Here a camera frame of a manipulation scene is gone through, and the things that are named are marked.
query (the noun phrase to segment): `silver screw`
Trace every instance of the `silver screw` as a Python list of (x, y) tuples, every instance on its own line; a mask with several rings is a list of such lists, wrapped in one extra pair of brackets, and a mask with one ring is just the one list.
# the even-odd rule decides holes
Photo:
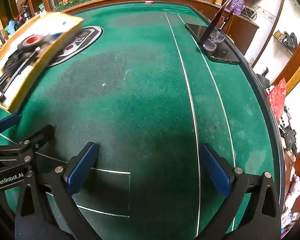
[(241, 174), (243, 171), (241, 168), (234, 168), (234, 172), (237, 173), (237, 174)]
[(265, 176), (266, 176), (268, 179), (271, 178), (270, 172), (266, 171), (266, 172), (265, 172)]
[(27, 155), (25, 158), (24, 158), (25, 162), (28, 162), (29, 160), (31, 160), (31, 156)]
[(33, 174), (33, 171), (28, 171), (28, 172), (26, 173), (26, 176), (29, 178), (29, 177), (32, 176), (32, 174)]
[(63, 167), (62, 167), (62, 166), (58, 166), (58, 167), (56, 167), (56, 168), (54, 169), (54, 171), (55, 171), (56, 173), (60, 173), (60, 172), (63, 171)]

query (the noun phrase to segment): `yellow box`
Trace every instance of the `yellow box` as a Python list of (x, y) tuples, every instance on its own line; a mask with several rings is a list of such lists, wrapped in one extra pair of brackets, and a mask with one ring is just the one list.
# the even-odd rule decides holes
[[(2, 72), (4, 60), (1, 62), (3, 58), (7, 59), (9, 52), (13, 50), (13, 47), (17, 43), (15, 41), (22, 36), (30, 36), (33, 35), (33, 31), (36, 28), (40, 29), (40, 24), (48, 21), (51, 26), (50, 28), (55, 28), (57, 23), (63, 21), (64, 23), (69, 24), (71, 27), (69, 30), (66, 30), (61, 33), (61, 35), (56, 38), (37, 58), (37, 60), (32, 65), (32, 70), (26, 76), (24, 82), (19, 87), (15, 96), (11, 99), (11, 103), (9, 106), (4, 106), (0, 103), (0, 108), (3, 110), (13, 114), (18, 111), (23, 100), (25, 99), (27, 93), (30, 88), (34, 84), (35, 80), (41, 74), (41, 72), (45, 69), (45, 67), (49, 64), (49, 62), (56, 56), (56, 54), (63, 49), (66, 45), (68, 45), (73, 37), (80, 31), (83, 19), (80, 17), (71, 16), (68, 14), (64, 14), (61, 12), (48, 12), (46, 14), (40, 14), (33, 18), (31, 18), (28, 22), (24, 23), (7, 42), (0, 49), (0, 72)], [(49, 26), (44, 29), (45, 32), (49, 31)]]

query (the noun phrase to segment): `green felt table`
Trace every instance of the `green felt table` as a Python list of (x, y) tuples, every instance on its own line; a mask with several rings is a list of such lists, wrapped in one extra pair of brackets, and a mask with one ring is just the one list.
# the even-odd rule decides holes
[[(44, 71), (20, 109), (20, 123), (0, 144), (52, 124), (55, 140), (37, 154), (46, 172), (88, 141), (99, 143), (98, 163), (74, 199), (103, 239), (194, 239), (224, 199), (200, 170), (200, 143), (246, 173), (274, 174), (255, 92), (240, 65), (211, 62), (198, 49), (184, 27), (207, 25), (195, 11), (127, 3), (76, 15), (84, 26), (100, 26), (102, 36)], [(0, 119), (7, 115), (0, 109)], [(15, 210), (18, 188), (6, 196)], [(248, 199), (229, 230), (238, 226)]]

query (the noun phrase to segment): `purple bottle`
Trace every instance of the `purple bottle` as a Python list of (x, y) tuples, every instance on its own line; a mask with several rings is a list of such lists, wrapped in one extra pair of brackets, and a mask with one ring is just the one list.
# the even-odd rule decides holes
[[(232, 8), (236, 5), (236, 3), (238, 1), (239, 0), (232, 0), (230, 10), (232, 10)], [(238, 5), (237, 5), (237, 7), (234, 10), (234, 13), (237, 14), (237, 15), (240, 15), (241, 12), (242, 12), (242, 10), (243, 10), (243, 5), (244, 5), (243, 1), (239, 2)]]

